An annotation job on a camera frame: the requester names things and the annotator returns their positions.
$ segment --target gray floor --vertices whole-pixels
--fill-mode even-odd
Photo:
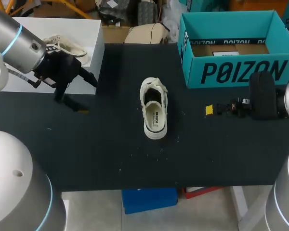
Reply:
[[[248,205],[265,186],[244,187]],[[176,206],[126,215],[121,190],[65,192],[69,200],[66,231],[237,231],[237,218],[229,188],[192,199],[180,198]],[[255,231],[266,231],[259,222]]]

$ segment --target shoe label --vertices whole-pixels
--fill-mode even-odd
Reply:
[[[158,127],[158,112],[153,113],[153,126]]]

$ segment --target black cable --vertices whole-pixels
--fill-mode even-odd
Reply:
[[[156,24],[157,24],[157,23],[155,23],[155,24],[153,25],[152,30],[151,30],[151,41],[150,41],[150,44],[152,44],[152,32],[153,32],[153,28],[154,28],[154,26],[155,26]]]

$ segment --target black mat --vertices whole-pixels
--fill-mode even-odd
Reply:
[[[159,77],[169,91],[168,133],[144,134],[139,88]],[[185,86],[177,47],[106,45],[91,107],[73,113],[51,94],[0,93],[0,130],[26,144],[62,191],[273,184],[289,154],[289,121],[206,117],[206,105],[248,88]]]

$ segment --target shoelace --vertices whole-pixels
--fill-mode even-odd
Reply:
[[[164,92],[168,92],[168,91],[167,91],[167,88],[161,83],[161,81],[159,80],[159,78],[156,78],[151,84],[161,87]]]

